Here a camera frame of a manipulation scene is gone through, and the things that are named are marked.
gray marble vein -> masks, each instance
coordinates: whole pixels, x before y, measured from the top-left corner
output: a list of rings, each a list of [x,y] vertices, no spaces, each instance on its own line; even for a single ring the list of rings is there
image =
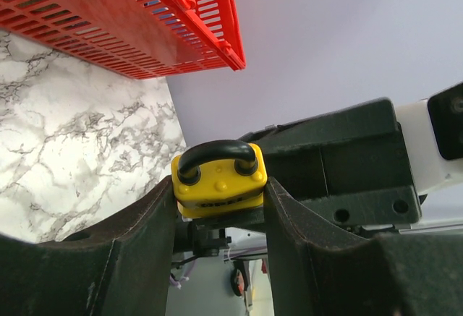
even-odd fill
[[[165,79],[0,31],[1,233],[61,240],[146,194],[183,150]]]

yellow padlock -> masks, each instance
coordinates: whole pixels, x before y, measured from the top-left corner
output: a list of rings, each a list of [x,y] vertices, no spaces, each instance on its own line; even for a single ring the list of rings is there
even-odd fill
[[[191,148],[171,163],[180,213],[202,218],[263,204],[267,172],[262,151],[239,140]]]

red basket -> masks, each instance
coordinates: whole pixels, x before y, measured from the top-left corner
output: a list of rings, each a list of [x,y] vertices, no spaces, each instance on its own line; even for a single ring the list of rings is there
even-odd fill
[[[245,67],[234,0],[0,0],[0,27],[137,79]]]

padlock shackle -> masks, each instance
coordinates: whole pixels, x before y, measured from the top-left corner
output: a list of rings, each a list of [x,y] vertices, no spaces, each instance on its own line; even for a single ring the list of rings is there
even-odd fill
[[[179,159],[178,177],[181,183],[192,185],[201,177],[200,165],[221,159],[234,159],[238,174],[249,176],[258,168],[255,151],[239,140],[216,140],[190,148]]]

